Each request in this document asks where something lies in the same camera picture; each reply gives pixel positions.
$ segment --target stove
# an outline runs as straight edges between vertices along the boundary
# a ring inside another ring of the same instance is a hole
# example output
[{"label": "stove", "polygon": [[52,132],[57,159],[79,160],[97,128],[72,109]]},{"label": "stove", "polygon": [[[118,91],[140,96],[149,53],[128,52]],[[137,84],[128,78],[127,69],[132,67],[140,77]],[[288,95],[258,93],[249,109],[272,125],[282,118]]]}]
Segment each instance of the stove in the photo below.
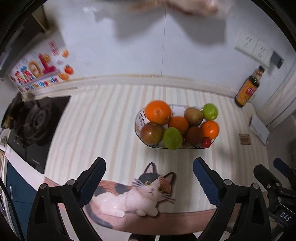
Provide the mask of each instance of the stove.
[{"label": "stove", "polygon": [[44,174],[59,120],[70,96],[24,102],[13,123],[8,145],[29,165]]}]

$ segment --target cat face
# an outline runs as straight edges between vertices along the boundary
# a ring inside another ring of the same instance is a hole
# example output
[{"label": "cat face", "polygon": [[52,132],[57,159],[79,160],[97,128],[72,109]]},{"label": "cat face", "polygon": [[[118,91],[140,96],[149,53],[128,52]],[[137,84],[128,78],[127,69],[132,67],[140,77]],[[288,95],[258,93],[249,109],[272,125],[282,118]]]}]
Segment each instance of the cat face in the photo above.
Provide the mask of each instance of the cat face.
[{"label": "cat face", "polygon": [[133,186],[144,197],[159,202],[162,200],[168,200],[173,202],[170,197],[171,181],[175,174],[173,172],[168,173],[165,176],[156,173],[156,167],[154,163],[149,163],[144,173],[133,182]]}]

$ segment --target small brown card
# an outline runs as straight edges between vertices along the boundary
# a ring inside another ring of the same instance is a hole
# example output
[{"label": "small brown card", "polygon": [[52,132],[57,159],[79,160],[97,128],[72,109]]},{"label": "small brown card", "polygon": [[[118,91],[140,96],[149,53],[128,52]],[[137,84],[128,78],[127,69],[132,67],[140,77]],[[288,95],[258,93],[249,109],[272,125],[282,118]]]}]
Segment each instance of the small brown card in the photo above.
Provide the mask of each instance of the small brown card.
[{"label": "small brown card", "polygon": [[251,139],[250,136],[247,134],[240,134],[239,138],[241,140],[242,145],[251,145]]}]

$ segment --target cabinet handle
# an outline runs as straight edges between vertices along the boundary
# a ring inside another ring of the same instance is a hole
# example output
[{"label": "cabinet handle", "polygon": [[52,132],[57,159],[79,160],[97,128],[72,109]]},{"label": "cabinet handle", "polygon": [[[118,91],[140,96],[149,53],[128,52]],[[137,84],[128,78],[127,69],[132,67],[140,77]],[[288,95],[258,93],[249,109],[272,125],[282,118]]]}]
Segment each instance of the cabinet handle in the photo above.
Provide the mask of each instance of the cabinet handle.
[{"label": "cabinet handle", "polygon": [[12,199],[12,186],[10,186],[10,198]]}]

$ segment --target yellow label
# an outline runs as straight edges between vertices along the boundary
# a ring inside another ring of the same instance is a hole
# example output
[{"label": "yellow label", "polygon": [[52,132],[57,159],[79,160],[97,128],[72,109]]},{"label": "yellow label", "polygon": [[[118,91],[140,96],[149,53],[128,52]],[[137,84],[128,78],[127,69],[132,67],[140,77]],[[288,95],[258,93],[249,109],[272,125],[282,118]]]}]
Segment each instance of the yellow label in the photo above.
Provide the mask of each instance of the yellow label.
[{"label": "yellow label", "polygon": [[256,90],[257,87],[254,86],[249,79],[247,79],[236,96],[237,102],[239,102],[241,105],[245,105]]}]

